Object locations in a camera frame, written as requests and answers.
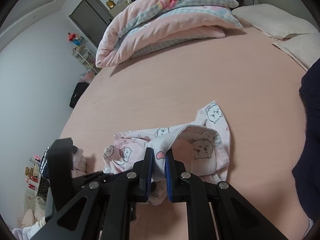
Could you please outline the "pink bear print pajama garment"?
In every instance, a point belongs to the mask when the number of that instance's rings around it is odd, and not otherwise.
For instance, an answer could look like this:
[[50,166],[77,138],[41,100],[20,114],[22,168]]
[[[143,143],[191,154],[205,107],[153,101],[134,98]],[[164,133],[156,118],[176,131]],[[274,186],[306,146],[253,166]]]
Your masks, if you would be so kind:
[[144,159],[146,149],[154,151],[151,193],[148,203],[159,205],[167,196],[165,157],[172,150],[186,171],[216,184],[227,179],[231,134],[219,105],[212,101],[199,109],[188,124],[115,134],[114,143],[103,153],[104,173],[119,174]]

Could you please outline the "pile of dark clothes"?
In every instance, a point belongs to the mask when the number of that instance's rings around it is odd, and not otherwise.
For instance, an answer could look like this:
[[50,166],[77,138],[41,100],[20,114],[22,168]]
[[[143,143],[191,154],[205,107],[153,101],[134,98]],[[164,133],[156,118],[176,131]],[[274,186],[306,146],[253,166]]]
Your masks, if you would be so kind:
[[[47,147],[40,161],[40,174],[43,178],[49,179],[47,153],[50,147]],[[86,175],[86,158],[83,156],[83,150],[74,146],[72,147],[72,178]]]

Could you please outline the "black bag on floor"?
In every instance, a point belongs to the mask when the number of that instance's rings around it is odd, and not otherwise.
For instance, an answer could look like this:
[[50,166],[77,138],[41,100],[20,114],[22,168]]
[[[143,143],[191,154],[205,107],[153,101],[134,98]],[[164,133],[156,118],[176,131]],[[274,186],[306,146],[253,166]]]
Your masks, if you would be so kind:
[[69,106],[74,109],[76,104],[78,103],[79,99],[81,98],[81,96],[84,94],[85,90],[88,88],[89,83],[86,82],[79,82],[77,83],[73,94],[71,96],[71,100],[69,103]]

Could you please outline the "navy blue knit garment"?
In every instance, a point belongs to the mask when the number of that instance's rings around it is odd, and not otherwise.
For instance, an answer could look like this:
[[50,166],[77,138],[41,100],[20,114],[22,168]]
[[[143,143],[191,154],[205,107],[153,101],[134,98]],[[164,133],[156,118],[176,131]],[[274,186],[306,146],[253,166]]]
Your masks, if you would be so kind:
[[306,138],[292,175],[304,212],[316,222],[319,219],[319,61],[302,77],[299,94],[306,112]]

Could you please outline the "pink bed sheet mattress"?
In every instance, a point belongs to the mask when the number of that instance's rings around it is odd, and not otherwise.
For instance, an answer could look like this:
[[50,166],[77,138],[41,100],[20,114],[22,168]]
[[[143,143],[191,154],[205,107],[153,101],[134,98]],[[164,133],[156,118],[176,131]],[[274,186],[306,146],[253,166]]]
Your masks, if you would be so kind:
[[305,140],[305,70],[255,28],[226,34],[104,68],[61,137],[84,150],[88,172],[99,171],[116,133],[186,124],[215,101],[232,135],[228,181],[288,239],[301,239],[309,223],[291,171]]

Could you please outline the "white storage shelf rack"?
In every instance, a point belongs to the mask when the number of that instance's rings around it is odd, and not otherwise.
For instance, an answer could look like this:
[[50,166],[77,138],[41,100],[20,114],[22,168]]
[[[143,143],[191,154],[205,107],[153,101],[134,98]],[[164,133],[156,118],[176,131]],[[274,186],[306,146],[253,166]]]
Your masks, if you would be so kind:
[[86,46],[76,46],[72,50],[72,55],[86,70],[91,70],[95,74],[100,72],[95,65],[95,56]]

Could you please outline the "colourful plush toy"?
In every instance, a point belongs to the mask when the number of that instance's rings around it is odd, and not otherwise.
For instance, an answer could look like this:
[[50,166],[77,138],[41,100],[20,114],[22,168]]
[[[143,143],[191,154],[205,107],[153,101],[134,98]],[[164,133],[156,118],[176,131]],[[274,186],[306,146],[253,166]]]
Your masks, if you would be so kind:
[[68,33],[68,41],[79,46],[83,42],[84,38],[76,33]]

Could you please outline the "folded pink quilt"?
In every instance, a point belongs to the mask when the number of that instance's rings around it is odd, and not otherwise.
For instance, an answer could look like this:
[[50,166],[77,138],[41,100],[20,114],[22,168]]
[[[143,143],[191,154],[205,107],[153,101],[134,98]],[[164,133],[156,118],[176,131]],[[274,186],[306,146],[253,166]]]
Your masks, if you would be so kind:
[[113,67],[195,39],[224,38],[243,26],[236,0],[137,0],[116,16],[99,43],[95,64]]

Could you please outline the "gold ornament on wardrobe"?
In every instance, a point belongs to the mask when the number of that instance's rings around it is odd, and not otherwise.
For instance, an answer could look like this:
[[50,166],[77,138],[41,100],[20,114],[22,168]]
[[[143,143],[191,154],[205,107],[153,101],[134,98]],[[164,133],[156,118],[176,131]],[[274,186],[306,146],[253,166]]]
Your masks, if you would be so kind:
[[107,2],[106,2],[106,6],[108,7],[108,9],[113,9],[115,6],[116,6],[116,3],[114,3],[114,1],[113,0],[108,0]]

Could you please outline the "cream pillow near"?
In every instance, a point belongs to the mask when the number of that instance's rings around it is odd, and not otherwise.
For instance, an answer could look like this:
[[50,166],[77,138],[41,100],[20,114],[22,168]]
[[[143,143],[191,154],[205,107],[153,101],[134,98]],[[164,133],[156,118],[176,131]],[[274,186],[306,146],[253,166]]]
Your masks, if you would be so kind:
[[319,33],[298,35],[272,44],[294,59],[306,72],[320,57]]

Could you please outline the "cream pillow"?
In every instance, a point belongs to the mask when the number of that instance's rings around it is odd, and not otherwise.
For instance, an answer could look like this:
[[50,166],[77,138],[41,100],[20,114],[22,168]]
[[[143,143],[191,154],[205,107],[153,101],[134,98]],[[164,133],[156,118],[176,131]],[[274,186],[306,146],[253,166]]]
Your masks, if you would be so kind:
[[294,59],[306,72],[320,57],[319,33],[298,35],[272,44]]
[[232,14],[276,40],[318,33],[317,28],[307,20],[270,4],[238,7],[232,10]]

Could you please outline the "cream pillow far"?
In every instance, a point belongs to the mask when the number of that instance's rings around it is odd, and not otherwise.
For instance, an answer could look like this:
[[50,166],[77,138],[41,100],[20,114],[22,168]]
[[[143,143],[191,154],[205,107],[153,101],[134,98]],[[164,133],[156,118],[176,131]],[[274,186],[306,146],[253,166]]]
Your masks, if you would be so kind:
[[307,20],[270,4],[238,7],[232,10],[232,14],[276,40],[318,33],[317,28]]

